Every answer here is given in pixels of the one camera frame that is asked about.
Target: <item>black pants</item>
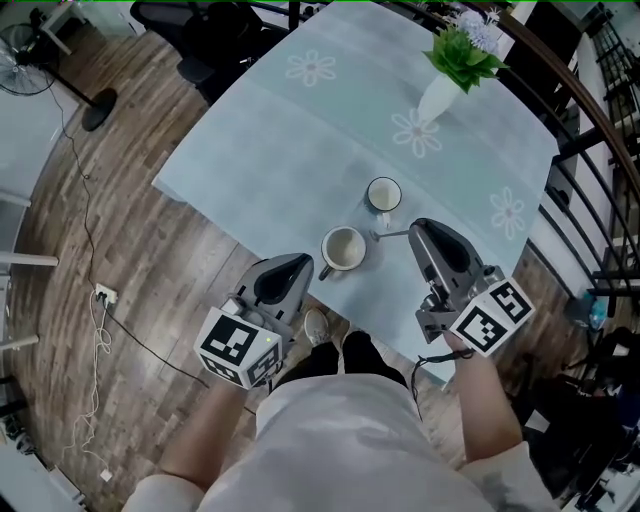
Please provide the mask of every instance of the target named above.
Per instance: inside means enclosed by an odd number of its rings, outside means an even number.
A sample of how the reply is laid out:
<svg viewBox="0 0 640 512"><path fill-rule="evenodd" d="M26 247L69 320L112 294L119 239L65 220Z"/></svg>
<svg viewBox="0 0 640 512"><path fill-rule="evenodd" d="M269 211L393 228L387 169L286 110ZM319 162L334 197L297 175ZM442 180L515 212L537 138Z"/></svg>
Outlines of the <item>black pants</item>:
<svg viewBox="0 0 640 512"><path fill-rule="evenodd" d="M387 366L382 360L367 333L356 331L349 334L342 345L342 355L344 356L345 373L374 373L407 387L407 382L402 374L395 368ZM276 388L292 380L335 375L338 373L339 357L340 354L333 343L317 345L313 347L309 357L300 361L282 376Z"/></svg>

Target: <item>electric fan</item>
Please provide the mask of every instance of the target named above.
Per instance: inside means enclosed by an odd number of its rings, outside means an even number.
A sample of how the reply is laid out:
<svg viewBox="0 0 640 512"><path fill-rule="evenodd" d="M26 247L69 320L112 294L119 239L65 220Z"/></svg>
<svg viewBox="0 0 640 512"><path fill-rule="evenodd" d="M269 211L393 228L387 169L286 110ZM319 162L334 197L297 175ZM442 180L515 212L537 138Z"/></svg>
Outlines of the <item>electric fan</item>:
<svg viewBox="0 0 640 512"><path fill-rule="evenodd" d="M92 132L113 110L116 91L103 89L89 99L62 78L57 67L58 48L43 32L27 24L11 25L0 31L0 89L16 96L33 96L58 80L88 105L82 127Z"/></svg>

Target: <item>white shirt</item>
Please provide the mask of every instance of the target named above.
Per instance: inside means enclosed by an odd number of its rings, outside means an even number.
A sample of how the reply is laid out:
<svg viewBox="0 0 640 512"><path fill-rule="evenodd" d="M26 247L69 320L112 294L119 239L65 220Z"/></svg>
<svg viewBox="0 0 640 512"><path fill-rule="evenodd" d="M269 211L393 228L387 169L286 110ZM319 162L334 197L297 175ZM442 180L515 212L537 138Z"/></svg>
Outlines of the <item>white shirt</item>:
<svg viewBox="0 0 640 512"><path fill-rule="evenodd" d="M348 374L282 385L256 412L249 453L203 493L169 475L142 480L126 512L557 511L526 443L460 472L420 430L406 388Z"/></svg>

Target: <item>green plant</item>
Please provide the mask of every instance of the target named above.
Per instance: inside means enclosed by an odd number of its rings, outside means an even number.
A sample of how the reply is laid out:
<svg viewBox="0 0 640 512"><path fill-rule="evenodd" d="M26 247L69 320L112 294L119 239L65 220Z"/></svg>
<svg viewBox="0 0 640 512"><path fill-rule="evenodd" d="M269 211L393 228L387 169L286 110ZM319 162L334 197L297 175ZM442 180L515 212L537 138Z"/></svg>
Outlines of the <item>green plant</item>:
<svg viewBox="0 0 640 512"><path fill-rule="evenodd" d="M467 94L471 86L480 85L481 78L495 78L494 69L509 67L495 55L476 48L467 33L455 27L448 27L433 39L433 50L423 53Z"/></svg>

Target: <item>light blue tablecloth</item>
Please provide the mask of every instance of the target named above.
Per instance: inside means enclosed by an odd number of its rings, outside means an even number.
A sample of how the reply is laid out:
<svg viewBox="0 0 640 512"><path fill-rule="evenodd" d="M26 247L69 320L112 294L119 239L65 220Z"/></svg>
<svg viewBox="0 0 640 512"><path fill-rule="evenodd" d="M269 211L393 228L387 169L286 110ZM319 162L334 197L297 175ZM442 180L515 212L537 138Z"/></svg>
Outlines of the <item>light blue tablecloth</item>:
<svg viewBox="0 0 640 512"><path fill-rule="evenodd" d="M362 197L389 176L403 191L391 229L439 220L511 274L556 141L496 80L420 123L415 109L436 76L421 52L432 41L379 5L332 4L216 102L154 183L260 257L308 252L319 271L332 227L384 231ZM362 267L314 280L310 291L410 359L447 351L426 345L414 318L428 287L405 238L370 243ZM429 371L447 381L453 365Z"/></svg>

